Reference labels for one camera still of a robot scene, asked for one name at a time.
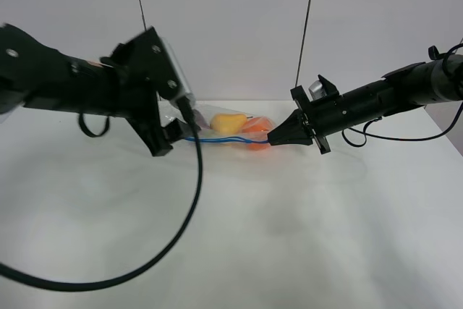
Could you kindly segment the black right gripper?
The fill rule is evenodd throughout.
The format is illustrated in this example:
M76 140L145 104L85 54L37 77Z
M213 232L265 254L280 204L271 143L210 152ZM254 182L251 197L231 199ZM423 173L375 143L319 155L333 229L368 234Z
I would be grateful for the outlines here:
M320 133L315 120L315 108L300 85L291 89L291 95L298 109L278 127L267 134L268 143L276 145L312 145L313 140L321 154L331 151L326 137Z

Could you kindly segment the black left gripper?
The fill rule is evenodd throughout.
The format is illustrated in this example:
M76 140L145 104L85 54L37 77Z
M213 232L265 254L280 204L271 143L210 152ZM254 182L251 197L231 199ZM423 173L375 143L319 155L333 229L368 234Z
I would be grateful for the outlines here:
M137 93L131 101L144 99L143 111L150 109L149 102L157 103L159 98L170 103L179 92L178 80L161 37L154 27L148 27L129 41L118 44L109 56L100 58L103 66L114 70L121 92ZM193 112L193 106L185 97L173 107L180 112ZM152 157L165 156L173 149L170 143L194 137L192 130L200 131L195 123L190 125L180 119L173 119L166 126L161 126L153 117L127 118L127 122Z

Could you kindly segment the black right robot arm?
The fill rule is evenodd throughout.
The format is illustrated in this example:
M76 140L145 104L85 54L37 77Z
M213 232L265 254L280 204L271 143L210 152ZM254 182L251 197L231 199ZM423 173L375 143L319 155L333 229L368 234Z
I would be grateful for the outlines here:
M202 143L245 143L249 146L312 145L322 154L330 152L327 136L353 130L361 124L360 134L370 137L367 128L384 117L418 109L428 104L462 99L462 55L454 51L439 53L430 47L430 61L411 64L384 75L379 81L341 94L324 78L309 90L291 90L297 108L278 127L265 117L249 114L213 115L228 128L219 132L197 114Z

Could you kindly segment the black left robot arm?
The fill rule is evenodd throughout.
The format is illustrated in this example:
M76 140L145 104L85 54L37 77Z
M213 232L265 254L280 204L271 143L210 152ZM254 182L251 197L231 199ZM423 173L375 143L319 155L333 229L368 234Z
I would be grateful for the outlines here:
M154 27L98 63L67 56L10 24L1 26L1 113L17 106L126 119L152 156L197 137L191 95Z

